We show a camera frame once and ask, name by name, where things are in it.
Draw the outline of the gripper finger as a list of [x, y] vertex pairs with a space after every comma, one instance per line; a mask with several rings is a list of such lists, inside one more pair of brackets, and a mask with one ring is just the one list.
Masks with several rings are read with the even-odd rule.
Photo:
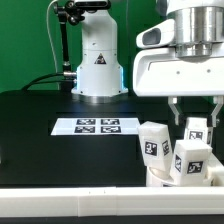
[[216, 127], [219, 124], [218, 114], [224, 106], [224, 96], [214, 96], [213, 104], [214, 109], [207, 119], [207, 125], [209, 127]]
[[175, 124], [179, 125], [180, 124], [180, 118], [181, 118], [181, 111], [178, 108], [178, 98], [173, 97], [173, 96], [169, 96], [168, 97], [168, 105], [169, 105], [171, 111], [174, 114]]

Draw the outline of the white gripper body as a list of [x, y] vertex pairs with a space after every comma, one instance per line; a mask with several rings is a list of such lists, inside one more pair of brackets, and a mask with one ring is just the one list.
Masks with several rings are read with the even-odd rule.
[[214, 43], [208, 57], [178, 58], [171, 46], [175, 21], [168, 19], [136, 37], [141, 51], [133, 65], [138, 96], [224, 95], [224, 43]]

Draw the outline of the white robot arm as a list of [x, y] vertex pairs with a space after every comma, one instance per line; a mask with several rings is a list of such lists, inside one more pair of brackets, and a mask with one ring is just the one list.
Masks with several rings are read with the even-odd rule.
[[[211, 96], [216, 104], [211, 126], [224, 105], [224, 0], [156, 0], [167, 16], [141, 32], [141, 51], [133, 65], [133, 90], [141, 97], [166, 97], [175, 122], [183, 115], [182, 96]], [[83, 20], [83, 60], [74, 90], [91, 101], [125, 91], [116, 56], [116, 24], [108, 14], [109, 0], [73, 0]]]

